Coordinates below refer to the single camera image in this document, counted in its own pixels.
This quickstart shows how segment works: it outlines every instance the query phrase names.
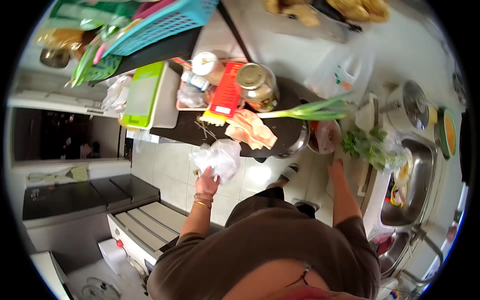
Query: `vegetables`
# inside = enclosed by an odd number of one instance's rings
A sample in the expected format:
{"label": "vegetables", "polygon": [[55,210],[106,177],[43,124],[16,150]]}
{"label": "vegetables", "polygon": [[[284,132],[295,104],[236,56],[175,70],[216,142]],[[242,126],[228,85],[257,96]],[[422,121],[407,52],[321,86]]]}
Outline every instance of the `vegetables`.
{"label": "vegetables", "polygon": [[363,157],[381,172],[393,172],[407,163],[405,149],[398,141],[386,140],[387,132],[374,127],[367,134],[357,126],[352,127],[340,143],[343,152],[352,157]]}
{"label": "vegetables", "polygon": [[341,107],[345,108],[346,103],[342,99],[352,92],[347,92],[341,95],[331,97],[325,101],[316,101],[307,104],[298,105],[292,109],[271,111],[271,112],[262,112],[258,113],[258,117],[262,119],[267,118],[281,118],[281,117],[290,117],[306,121],[329,121],[329,120],[338,120],[346,117],[350,110],[348,109],[324,109],[324,108],[333,108]]}

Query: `raw meat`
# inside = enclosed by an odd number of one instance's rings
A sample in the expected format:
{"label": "raw meat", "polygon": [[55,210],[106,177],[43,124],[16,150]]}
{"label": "raw meat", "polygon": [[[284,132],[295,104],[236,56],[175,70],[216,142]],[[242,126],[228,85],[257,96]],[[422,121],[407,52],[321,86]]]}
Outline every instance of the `raw meat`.
{"label": "raw meat", "polygon": [[225,134],[234,140],[247,143],[252,150],[262,149],[263,146],[272,149],[277,141],[277,137],[257,114],[247,109],[237,110],[227,123],[230,125]]}

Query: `white tile floor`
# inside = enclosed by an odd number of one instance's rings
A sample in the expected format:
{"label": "white tile floor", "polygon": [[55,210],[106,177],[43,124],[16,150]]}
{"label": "white tile floor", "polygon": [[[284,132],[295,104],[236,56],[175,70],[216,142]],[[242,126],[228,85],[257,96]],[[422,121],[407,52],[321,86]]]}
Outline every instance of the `white tile floor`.
{"label": "white tile floor", "polygon": [[[163,201],[189,212],[195,194],[193,170],[197,167],[190,163],[188,154],[196,149],[190,144],[144,143],[139,153],[133,153],[132,174],[158,187]],[[308,148],[292,158],[269,157],[264,163],[241,157],[240,171],[228,184],[220,186],[214,196],[212,222],[224,225],[239,201],[264,190],[288,164],[295,162],[300,171],[284,188],[285,200],[294,203],[297,198],[319,204],[317,219],[332,225],[333,203],[325,193],[326,166],[331,159],[332,156],[321,156]]]}

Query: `green onion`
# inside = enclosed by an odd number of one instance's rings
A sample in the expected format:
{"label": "green onion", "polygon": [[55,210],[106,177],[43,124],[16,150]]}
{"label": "green onion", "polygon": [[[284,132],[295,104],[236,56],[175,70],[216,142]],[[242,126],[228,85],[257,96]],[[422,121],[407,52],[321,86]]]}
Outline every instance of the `green onion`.
{"label": "green onion", "polygon": [[301,104],[292,109],[257,113],[257,116],[262,119],[288,117],[306,121],[338,120],[346,117],[350,111],[336,109],[329,110],[324,108],[345,107],[346,102],[342,99],[351,93],[352,92],[350,91],[348,93],[331,97],[325,101]]}

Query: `foot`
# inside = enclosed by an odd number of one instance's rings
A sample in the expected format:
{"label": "foot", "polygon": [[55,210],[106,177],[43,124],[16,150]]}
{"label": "foot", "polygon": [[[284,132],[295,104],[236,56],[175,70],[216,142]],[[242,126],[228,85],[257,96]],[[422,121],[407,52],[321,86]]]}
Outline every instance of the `foot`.
{"label": "foot", "polygon": [[299,172],[299,165],[297,164],[289,164],[288,166],[283,169],[282,174],[278,177],[278,181],[283,180],[285,182],[289,182],[292,178],[297,175]]}
{"label": "foot", "polygon": [[310,201],[301,201],[300,199],[293,199],[293,202],[295,202],[295,206],[301,206],[301,205],[310,205],[311,207],[315,208],[315,212],[317,212],[320,209],[320,205],[310,202]]}

